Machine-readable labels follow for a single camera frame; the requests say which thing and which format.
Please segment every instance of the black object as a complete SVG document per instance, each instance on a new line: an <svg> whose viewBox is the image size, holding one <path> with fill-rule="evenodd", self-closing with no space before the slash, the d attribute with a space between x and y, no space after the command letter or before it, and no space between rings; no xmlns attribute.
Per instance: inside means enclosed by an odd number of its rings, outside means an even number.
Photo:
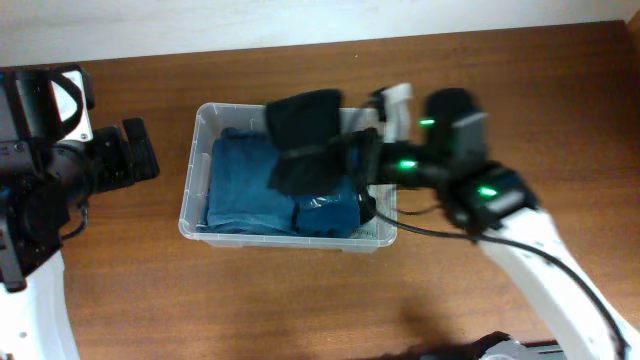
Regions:
<svg viewBox="0 0 640 360"><path fill-rule="evenodd" d="M318 90L275 101L266 106L273 144L282 155L269 187L288 195L326 195L345 173L340 135L338 90Z"/></svg>
<svg viewBox="0 0 640 360"><path fill-rule="evenodd" d="M86 227L92 194L159 173L142 119L124 121L129 143L117 127L95 130L87 143L60 141L84 111L82 91L63 75L68 71L81 73L87 107L93 108L91 79L76 65L0 73L0 282L10 292L23 290L25 278L62 247L59 230L70 209L82 209L83 224L63 239ZM65 121L52 83L76 103Z"/></svg>

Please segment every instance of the black cloth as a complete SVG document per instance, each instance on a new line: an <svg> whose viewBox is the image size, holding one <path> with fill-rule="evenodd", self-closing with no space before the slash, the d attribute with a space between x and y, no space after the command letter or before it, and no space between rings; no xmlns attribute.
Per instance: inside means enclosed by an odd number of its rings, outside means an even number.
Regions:
<svg viewBox="0 0 640 360"><path fill-rule="evenodd" d="M287 195L327 195L340 185L346 173L345 148L331 140L341 132L341 105L342 93L335 89L267 104L267 128L281 151L269 188Z"/></svg>

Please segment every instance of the white plastic part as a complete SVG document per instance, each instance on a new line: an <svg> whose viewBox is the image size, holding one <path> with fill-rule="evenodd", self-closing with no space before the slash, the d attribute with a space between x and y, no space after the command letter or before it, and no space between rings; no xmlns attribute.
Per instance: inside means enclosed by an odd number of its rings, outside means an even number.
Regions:
<svg viewBox="0 0 640 360"><path fill-rule="evenodd" d="M8 293L0 284L0 358L78 360L64 300L64 262L58 251Z"/></svg>
<svg viewBox="0 0 640 360"><path fill-rule="evenodd" d="M382 91L384 109L387 113L384 142L409 140L411 116L407 102L413 98L411 84L402 83Z"/></svg>
<svg viewBox="0 0 640 360"><path fill-rule="evenodd" d="M341 109L342 129L347 129L357 109ZM374 218L365 226L356 229L348 239L314 238L295 236L263 236L263 235L228 235L200 232L197 228L205 208L209 182L211 178L211 161L213 159L213 142L227 127L244 130L266 132L264 106L208 103L198 109L193 132L191 156L187 169L187 180L182 200L182 210L178 228L187 239L201 240L213 246L278 246L316 249L340 249L352 252L373 252L376 249L391 245L397 234L395 226ZM369 109L358 122L356 130L375 127L384 129L377 121L375 110ZM396 205L396 194L391 185L370 186L370 194L376 198L378 209L391 218L396 218L391 209Z"/></svg>
<svg viewBox="0 0 640 360"><path fill-rule="evenodd" d="M575 271L595 291L616 319L630 351L624 360L639 360L640 335L606 301L560 239L551 216L523 209L502 221L499 231L486 235L518 241L543 250ZM585 293L562 270L541 257L511 246L480 242L479 246L525 295L569 360L617 359L612 332Z"/></svg>
<svg viewBox="0 0 640 360"><path fill-rule="evenodd" d="M84 92L84 83L82 82L82 74L80 71L67 71L63 73L64 77L73 81L74 84L82 91L82 101L84 103L82 110L82 118L78 126L67 135L64 140L77 140L82 142L91 141L93 139L93 132L91 131L91 124L89 123L89 110L87 109L87 97ZM66 121L78 108L78 105L60 85L52 83L53 94L56 98L56 104L58 105L58 112L60 113L60 119Z"/></svg>

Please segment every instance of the white background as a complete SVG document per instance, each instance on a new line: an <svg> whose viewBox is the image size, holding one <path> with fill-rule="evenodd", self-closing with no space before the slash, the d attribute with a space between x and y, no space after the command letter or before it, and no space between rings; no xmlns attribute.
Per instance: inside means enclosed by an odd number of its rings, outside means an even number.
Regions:
<svg viewBox="0 0 640 360"><path fill-rule="evenodd" d="M0 0L0 66L623 19L640 0Z"/></svg>

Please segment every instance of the storage box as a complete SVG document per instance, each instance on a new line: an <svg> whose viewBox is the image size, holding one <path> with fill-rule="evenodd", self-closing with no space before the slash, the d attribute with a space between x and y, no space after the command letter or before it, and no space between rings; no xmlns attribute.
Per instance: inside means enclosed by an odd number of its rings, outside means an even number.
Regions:
<svg viewBox="0 0 640 360"><path fill-rule="evenodd" d="M343 129L347 128L346 123L351 120L355 111L357 109L341 109ZM362 129L371 126L378 128L379 131L383 129L377 121L375 111L366 110L356 128ZM354 231L351 238L348 239L199 232L197 225L209 192L213 142L220 137L221 131L228 127L265 132L264 106L208 103L198 109L178 223L178 228L184 237L202 240L213 246L280 246L341 249L355 252L373 252L379 247L393 243L397 229L377 217ZM370 186L369 192L376 198L378 210L395 219L396 213L392 209L396 205L396 194L392 186Z"/></svg>

